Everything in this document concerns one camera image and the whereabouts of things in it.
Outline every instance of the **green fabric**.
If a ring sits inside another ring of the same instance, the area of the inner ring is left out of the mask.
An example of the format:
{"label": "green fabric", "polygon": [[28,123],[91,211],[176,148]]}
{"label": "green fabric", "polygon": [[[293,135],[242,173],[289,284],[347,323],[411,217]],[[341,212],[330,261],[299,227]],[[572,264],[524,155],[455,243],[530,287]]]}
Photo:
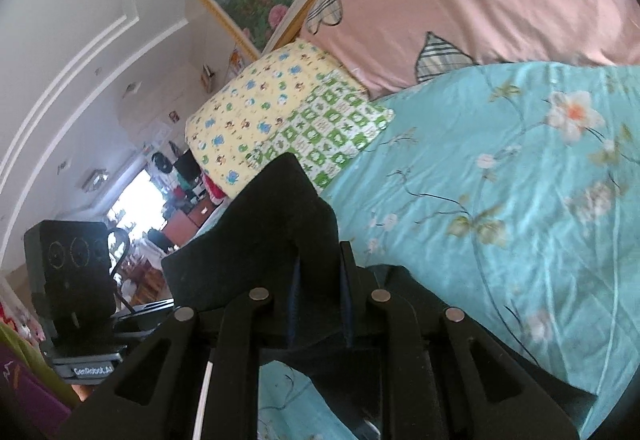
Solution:
{"label": "green fabric", "polygon": [[10,348],[18,360],[27,366],[65,406],[74,409],[80,404],[76,392],[47,366],[42,354],[4,323],[0,323],[0,344]]}
{"label": "green fabric", "polygon": [[256,147],[249,159],[261,169],[277,156],[293,153],[322,192],[394,118],[393,110],[372,104],[367,94],[331,72],[282,128]]}

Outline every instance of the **yellow pillow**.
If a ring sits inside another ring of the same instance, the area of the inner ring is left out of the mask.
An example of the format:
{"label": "yellow pillow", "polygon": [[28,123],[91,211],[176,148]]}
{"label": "yellow pillow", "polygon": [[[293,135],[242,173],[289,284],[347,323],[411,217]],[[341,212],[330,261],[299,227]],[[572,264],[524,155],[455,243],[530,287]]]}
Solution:
{"label": "yellow pillow", "polygon": [[327,52],[303,40],[289,43],[249,65],[187,121],[185,138],[204,172],[230,197],[258,174],[251,152],[271,137],[287,117],[338,70],[354,80]]}

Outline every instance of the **green checkered fabric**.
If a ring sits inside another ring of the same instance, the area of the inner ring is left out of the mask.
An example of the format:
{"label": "green checkered fabric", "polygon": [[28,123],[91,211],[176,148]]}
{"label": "green checkered fabric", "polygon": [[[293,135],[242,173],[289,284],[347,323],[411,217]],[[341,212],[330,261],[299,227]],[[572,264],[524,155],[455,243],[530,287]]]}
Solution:
{"label": "green checkered fabric", "polygon": [[321,85],[247,158],[252,167],[262,169],[290,151],[321,192],[388,126],[395,113],[370,103],[366,93],[341,81],[339,74],[331,72],[318,79]]}

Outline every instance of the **bed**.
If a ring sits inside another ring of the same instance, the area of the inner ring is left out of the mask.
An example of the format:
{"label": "bed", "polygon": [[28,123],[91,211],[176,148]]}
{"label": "bed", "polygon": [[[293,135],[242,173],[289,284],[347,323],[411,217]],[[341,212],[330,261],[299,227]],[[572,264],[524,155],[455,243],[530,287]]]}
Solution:
{"label": "bed", "polygon": [[[300,34],[386,114],[317,184],[356,262],[406,266],[596,394],[588,438],[640,363],[637,0],[304,0],[288,16],[271,49]],[[263,438],[353,438],[302,374],[260,377]]]}

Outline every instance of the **orange flower center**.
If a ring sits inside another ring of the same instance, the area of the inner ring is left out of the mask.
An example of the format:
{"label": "orange flower center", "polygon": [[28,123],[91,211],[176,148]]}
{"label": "orange flower center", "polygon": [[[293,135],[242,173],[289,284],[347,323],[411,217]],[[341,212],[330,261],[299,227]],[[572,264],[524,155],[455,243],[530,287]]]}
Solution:
{"label": "orange flower center", "polygon": [[584,107],[579,104],[569,104],[566,107],[566,116],[573,121],[581,121],[584,119]]}

